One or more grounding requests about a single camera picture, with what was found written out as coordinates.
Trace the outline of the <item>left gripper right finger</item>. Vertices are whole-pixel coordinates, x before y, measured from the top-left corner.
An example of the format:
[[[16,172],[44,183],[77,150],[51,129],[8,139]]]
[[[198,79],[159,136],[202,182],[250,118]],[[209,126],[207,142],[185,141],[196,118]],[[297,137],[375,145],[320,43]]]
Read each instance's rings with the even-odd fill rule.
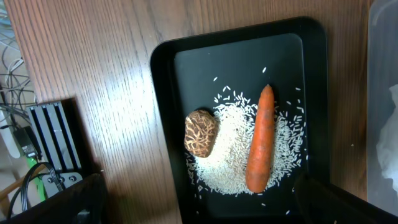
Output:
[[[306,173],[296,179],[294,189],[305,223],[397,223],[397,216]]]

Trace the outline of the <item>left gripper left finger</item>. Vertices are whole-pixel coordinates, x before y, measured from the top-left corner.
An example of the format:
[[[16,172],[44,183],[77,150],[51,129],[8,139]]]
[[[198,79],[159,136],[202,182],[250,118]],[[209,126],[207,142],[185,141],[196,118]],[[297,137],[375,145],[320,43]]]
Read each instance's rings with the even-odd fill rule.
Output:
[[[1,223],[101,223],[106,196],[106,184],[102,176],[91,174],[44,202]]]

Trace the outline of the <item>orange carrot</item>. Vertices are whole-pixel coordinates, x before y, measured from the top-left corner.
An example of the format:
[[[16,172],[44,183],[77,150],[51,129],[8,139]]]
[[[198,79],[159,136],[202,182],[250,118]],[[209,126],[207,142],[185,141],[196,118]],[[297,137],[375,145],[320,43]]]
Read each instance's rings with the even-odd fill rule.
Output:
[[[254,193],[265,190],[270,176],[274,145],[274,93],[267,85],[261,92],[253,139],[246,167],[246,185]]]

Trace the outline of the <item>white tissue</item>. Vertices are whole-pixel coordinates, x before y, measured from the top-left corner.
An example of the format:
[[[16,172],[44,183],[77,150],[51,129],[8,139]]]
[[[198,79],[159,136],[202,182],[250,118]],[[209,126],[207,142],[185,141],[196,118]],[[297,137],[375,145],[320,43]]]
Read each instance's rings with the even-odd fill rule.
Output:
[[[397,191],[397,85],[390,87],[389,91],[395,108],[381,129],[376,151],[382,176],[392,179],[392,188]]]

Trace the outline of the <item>pile of white rice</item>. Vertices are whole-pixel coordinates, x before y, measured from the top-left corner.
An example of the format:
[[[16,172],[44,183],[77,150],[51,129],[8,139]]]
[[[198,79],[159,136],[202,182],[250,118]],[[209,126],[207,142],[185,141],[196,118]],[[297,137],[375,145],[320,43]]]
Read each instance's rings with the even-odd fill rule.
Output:
[[[265,78],[282,84],[282,91],[275,101],[271,176],[266,188],[255,193],[244,175]],[[210,104],[219,130],[207,158],[185,155],[196,214],[214,219],[298,215],[294,178],[308,167],[303,85],[287,86],[264,71],[254,78],[207,78],[205,87],[210,94],[200,104]]]

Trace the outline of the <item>brown mushroom food scrap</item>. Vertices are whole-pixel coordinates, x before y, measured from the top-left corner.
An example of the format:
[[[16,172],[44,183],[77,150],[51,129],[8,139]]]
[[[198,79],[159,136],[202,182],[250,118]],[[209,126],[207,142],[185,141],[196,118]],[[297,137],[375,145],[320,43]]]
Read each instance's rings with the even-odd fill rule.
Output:
[[[218,122],[206,110],[192,111],[185,118],[184,146],[194,156],[208,157],[217,134]]]

